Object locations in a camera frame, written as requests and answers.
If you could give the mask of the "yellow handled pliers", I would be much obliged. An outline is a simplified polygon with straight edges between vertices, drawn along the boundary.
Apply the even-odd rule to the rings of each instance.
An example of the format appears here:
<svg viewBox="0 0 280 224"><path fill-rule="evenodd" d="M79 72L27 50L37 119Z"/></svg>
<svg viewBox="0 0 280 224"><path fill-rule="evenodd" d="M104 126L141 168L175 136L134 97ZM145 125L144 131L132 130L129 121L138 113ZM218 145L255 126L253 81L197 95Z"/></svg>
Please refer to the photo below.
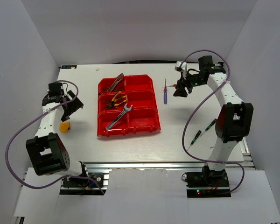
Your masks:
<svg viewBox="0 0 280 224"><path fill-rule="evenodd" d="M127 101L127 99L126 99L126 95L124 95L125 96L125 98L121 98L121 99L119 99L116 103L121 103L123 100L125 100L125 102Z"/></svg>
<svg viewBox="0 0 280 224"><path fill-rule="evenodd" d="M119 99L121 98L125 98L125 96L121 96L121 93L122 91L118 91L114 96L113 98L111 99L110 102L105 102L106 103L106 106L104 107L105 109L111 109L111 108L114 108L114 107L117 107L119 105L121 105L123 102L125 102L125 100L123 100L121 103L116 103Z"/></svg>

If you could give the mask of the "silver open-end wrench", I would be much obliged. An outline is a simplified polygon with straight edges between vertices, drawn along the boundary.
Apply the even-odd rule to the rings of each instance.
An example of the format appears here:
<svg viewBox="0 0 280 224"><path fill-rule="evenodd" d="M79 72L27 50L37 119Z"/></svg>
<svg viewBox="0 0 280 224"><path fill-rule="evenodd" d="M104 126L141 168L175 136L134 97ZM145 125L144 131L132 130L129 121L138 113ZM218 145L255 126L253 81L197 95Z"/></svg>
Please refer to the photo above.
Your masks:
<svg viewBox="0 0 280 224"><path fill-rule="evenodd" d="M108 126L105 127L105 130L110 130L113 126L115 126L115 124L128 112L130 112L133 109L133 105L131 105L130 107L128 107L128 103L126 103L124 105L124 108L122 110L122 112L114 119L114 121L112 123L110 123Z"/></svg>

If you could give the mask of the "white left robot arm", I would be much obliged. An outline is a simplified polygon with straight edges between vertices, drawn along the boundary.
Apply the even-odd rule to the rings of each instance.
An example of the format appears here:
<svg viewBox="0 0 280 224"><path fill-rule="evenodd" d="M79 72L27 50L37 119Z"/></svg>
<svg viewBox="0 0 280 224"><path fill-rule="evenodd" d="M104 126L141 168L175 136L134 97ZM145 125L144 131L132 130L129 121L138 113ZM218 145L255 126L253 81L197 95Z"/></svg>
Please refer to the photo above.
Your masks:
<svg viewBox="0 0 280 224"><path fill-rule="evenodd" d="M43 117L34 138L26 141L26 149L38 176L69 175L78 186L89 182L87 168L81 161L72 161L58 133L60 125L68 125L70 115L84 104L71 90L65 90L65 81L49 84L42 100Z"/></svg>

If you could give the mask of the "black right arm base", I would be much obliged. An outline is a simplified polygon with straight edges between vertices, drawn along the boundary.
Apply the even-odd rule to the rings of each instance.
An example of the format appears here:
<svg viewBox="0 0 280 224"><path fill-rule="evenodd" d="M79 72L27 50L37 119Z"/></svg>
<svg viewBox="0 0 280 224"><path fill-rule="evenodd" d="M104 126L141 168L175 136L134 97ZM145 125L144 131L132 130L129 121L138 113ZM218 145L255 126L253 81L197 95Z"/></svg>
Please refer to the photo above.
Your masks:
<svg viewBox="0 0 280 224"><path fill-rule="evenodd" d="M186 183L187 198L231 197L226 170L210 171L203 167L200 172L186 172L182 175Z"/></svg>

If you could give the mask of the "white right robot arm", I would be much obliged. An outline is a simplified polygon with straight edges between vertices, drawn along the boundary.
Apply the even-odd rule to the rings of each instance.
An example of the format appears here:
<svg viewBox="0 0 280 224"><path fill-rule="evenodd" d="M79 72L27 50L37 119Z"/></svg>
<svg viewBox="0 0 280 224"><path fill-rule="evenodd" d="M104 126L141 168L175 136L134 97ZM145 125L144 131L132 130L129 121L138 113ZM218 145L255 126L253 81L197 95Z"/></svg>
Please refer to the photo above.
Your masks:
<svg viewBox="0 0 280 224"><path fill-rule="evenodd" d="M212 186L218 181L216 171L225 169L233 148L250 132L253 106L245 103L228 83L223 63L213 63L212 56L198 59L199 71L190 74L187 64L178 61L175 70L181 78L175 87L175 97L187 97L194 87L208 85L221 106L215 124L217 140L210 157L205 162L209 170L201 174L202 182Z"/></svg>

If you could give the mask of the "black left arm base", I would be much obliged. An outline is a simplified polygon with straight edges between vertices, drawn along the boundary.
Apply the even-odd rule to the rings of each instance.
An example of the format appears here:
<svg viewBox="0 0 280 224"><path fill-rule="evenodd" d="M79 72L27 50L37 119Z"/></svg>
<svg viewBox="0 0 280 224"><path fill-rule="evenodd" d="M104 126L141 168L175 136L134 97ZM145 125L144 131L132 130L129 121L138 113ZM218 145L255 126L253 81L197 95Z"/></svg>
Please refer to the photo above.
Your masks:
<svg viewBox="0 0 280 224"><path fill-rule="evenodd" d="M90 169L89 177L93 179L105 193L109 182L108 169ZM62 181L59 194L72 196L102 196L102 191L97 185L86 179L68 178Z"/></svg>

